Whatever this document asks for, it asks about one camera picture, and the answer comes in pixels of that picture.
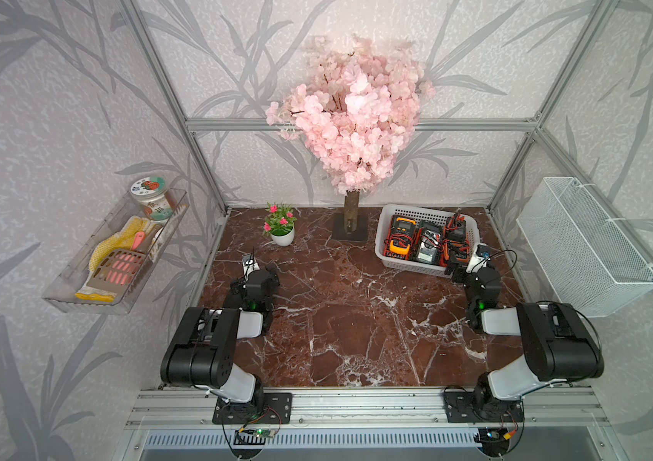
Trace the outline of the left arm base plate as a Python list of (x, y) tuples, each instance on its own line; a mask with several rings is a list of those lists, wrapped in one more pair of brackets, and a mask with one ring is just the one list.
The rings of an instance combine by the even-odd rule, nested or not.
[(247, 403), (217, 399), (212, 422), (215, 425), (288, 424), (291, 418), (291, 393), (255, 394)]

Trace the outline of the yellow ANENG multimeter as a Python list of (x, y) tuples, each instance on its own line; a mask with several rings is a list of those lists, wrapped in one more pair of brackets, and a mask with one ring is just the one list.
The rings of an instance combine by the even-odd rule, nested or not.
[(387, 234), (383, 254), (392, 259), (409, 260), (414, 247), (417, 222), (395, 215)]

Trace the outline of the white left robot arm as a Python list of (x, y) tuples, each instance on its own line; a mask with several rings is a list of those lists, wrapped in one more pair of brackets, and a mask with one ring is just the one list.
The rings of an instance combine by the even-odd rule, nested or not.
[(248, 268), (230, 284), (219, 309), (190, 307), (161, 361), (161, 380), (174, 387), (209, 389), (230, 405), (263, 406), (262, 383), (234, 363), (236, 343), (265, 336), (273, 323), (277, 271)]

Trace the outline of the orange multimeter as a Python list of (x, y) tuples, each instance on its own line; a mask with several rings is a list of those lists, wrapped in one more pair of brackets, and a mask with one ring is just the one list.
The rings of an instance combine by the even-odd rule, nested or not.
[(471, 258), (471, 246), (468, 240), (455, 241), (445, 239), (441, 250), (440, 265), (443, 267), (466, 267)]

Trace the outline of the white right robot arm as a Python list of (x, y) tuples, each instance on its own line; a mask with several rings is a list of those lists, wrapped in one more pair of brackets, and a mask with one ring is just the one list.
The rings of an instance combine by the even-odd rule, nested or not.
[(501, 274), (493, 266), (451, 272), (464, 286), (466, 320), (477, 333), (517, 336), (522, 355), (510, 364), (478, 378), (472, 394), (476, 411), (514, 405), (522, 398), (557, 382), (599, 378), (604, 359), (597, 332), (568, 303), (540, 301), (499, 305)]

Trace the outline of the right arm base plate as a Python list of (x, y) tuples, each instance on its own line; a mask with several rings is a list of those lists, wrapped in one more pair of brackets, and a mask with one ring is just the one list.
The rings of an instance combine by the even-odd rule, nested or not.
[(443, 390), (442, 397), (449, 423), (520, 424), (524, 422), (521, 400), (502, 401), (482, 387), (472, 391), (448, 387)]

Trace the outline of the small black multimeter front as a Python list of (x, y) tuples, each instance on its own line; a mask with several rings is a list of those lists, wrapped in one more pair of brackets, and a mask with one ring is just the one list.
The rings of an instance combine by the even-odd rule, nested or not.
[(442, 253), (443, 234), (440, 227), (421, 221), (415, 235), (414, 261), (438, 265)]

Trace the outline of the small black clamp multimeter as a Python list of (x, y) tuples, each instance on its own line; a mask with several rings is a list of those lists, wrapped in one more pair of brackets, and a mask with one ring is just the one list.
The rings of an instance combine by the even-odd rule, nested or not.
[(467, 240), (467, 223), (459, 212), (451, 215), (445, 226), (444, 238), (447, 241), (464, 243)]

